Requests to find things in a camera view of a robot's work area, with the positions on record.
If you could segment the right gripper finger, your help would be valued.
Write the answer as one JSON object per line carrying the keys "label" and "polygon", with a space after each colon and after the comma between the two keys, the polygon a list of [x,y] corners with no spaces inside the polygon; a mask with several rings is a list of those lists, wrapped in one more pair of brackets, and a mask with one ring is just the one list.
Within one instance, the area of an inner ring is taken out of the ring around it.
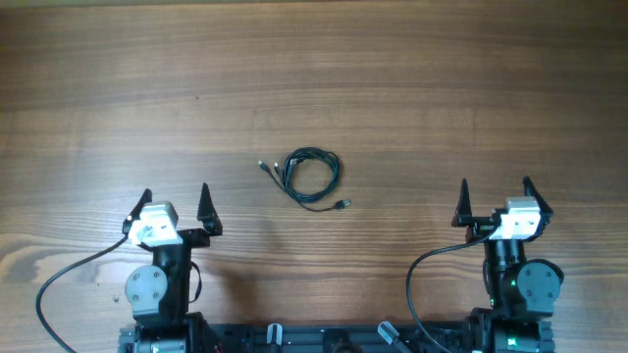
{"label": "right gripper finger", "polygon": [[536,189],[536,186],[528,176],[524,176],[522,183],[524,185],[524,193],[526,196],[534,197],[540,207],[541,216],[550,219],[553,216],[553,210]]}
{"label": "right gripper finger", "polygon": [[464,178],[460,185],[458,203],[454,212],[456,220],[468,220],[472,217],[472,208],[467,179]]}

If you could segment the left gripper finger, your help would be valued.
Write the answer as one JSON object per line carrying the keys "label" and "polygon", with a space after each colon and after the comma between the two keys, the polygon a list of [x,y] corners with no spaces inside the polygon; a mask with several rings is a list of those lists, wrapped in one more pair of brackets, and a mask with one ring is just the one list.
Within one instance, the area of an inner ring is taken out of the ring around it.
{"label": "left gripper finger", "polygon": [[137,221],[140,218],[140,213],[145,204],[150,203],[152,201],[152,191],[149,188],[146,188],[142,195],[140,196],[138,202],[127,215],[126,219],[123,222],[124,227],[130,227],[134,221]]}
{"label": "left gripper finger", "polygon": [[222,233],[222,222],[215,210],[209,186],[206,182],[202,184],[196,218],[202,223],[202,226],[207,233]]}

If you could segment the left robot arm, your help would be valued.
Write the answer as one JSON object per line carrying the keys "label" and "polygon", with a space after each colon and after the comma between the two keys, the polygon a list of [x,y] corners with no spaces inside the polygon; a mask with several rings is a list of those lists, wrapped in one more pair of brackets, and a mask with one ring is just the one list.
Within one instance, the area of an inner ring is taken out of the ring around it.
{"label": "left robot arm", "polygon": [[134,325],[120,330],[118,350],[126,353],[221,352],[223,344],[203,315],[188,306],[200,296],[202,285],[190,291],[194,248],[206,248],[212,236],[223,233],[207,184],[197,208],[198,228],[179,229],[179,216],[169,201],[155,202],[145,189],[123,222],[123,235],[150,252],[152,263],[129,275],[125,295]]}

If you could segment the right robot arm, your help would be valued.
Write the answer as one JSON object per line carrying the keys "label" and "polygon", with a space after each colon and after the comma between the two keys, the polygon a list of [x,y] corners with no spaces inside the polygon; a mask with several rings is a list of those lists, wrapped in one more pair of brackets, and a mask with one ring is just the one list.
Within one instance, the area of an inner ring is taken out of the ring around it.
{"label": "right robot arm", "polygon": [[526,257],[524,245],[539,238],[553,210],[529,177],[524,194],[509,197],[486,217],[472,213],[466,180],[452,225],[466,229],[468,245],[483,245],[483,281],[491,299],[489,309],[475,308],[461,329],[466,352],[552,353],[549,318],[564,281],[562,269],[545,259]]}

